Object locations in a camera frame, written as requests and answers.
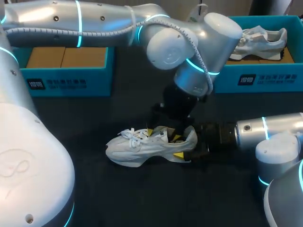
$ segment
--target blue box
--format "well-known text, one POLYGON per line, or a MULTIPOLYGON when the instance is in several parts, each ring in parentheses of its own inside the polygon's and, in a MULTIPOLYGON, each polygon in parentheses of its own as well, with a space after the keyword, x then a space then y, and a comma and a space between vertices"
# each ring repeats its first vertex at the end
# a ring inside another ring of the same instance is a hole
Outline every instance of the blue box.
POLYGON ((19 48, 14 55, 32 97, 110 96, 114 48, 107 48, 103 68, 27 69, 32 48, 19 48))
POLYGON ((303 23, 297 16, 231 17, 242 29, 258 25, 287 30, 287 48, 294 63, 225 65, 215 80, 216 93, 303 91, 303 23), (250 81, 240 83, 241 79, 250 81))

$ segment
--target black table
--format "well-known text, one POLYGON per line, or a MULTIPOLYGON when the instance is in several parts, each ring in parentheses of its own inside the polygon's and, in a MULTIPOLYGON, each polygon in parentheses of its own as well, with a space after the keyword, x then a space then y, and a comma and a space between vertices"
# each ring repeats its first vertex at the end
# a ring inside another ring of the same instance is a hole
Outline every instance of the black table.
MULTIPOLYGON (((174 70, 160 71, 136 48, 116 52, 111 98, 36 98, 42 121, 69 151, 76 173, 73 227, 267 227, 258 181, 247 157, 179 165, 148 160, 140 168, 110 162, 105 144, 124 129, 144 127, 174 70)), ((300 112, 303 94, 220 94, 192 113, 197 121, 235 122, 300 112)))

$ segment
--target shoelace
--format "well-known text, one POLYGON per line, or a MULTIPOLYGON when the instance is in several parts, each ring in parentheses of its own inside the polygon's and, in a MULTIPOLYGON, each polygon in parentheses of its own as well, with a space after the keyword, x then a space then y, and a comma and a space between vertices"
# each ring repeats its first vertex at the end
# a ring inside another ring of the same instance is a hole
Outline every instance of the shoelace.
POLYGON ((240 44, 245 44, 246 42, 252 40, 250 35, 247 35, 245 33, 242 34, 242 38, 240 39, 239 43, 240 44))
POLYGON ((135 131, 134 128, 131 130, 126 129, 120 132, 118 135, 123 136, 124 138, 129 140, 129 147, 135 148, 140 145, 140 143, 146 143, 148 139, 147 129, 140 129, 135 131))

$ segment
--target white sneaker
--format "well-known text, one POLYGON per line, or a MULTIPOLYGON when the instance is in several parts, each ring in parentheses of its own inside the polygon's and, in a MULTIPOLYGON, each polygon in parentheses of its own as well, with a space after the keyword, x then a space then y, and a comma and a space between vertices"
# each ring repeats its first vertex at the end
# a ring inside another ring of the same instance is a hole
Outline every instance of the white sneaker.
POLYGON ((232 55, 233 60, 241 60, 248 55, 256 55, 268 60, 281 60, 281 52, 287 43, 287 30, 267 31, 261 26, 243 30, 242 38, 232 55))
POLYGON ((168 134, 173 129, 159 126, 148 136, 147 130, 124 130, 121 136, 108 144, 107 157, 122 166, 139 167, 153 156, 161 156, 171 162, 184 162, 174 153, 192 151, 197 144, 197 134, 190 126, 184 131, 185 141, 169 143, 168 134))

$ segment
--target cardboard box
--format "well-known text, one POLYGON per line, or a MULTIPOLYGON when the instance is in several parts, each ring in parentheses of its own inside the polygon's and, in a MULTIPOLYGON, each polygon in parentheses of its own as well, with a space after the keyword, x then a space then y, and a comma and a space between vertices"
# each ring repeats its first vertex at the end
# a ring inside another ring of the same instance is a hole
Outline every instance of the cardboard box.
POLYGON ((303 91, 303 23, 297 16, 231 17, 242 29, 260 25, 266 30, 287 30, 281 61, 244 59, 227 61, 215 80, 216 93, 303 91))
POLYGON ((33 97, 110 96, 114 48, 14 50, 33 97))

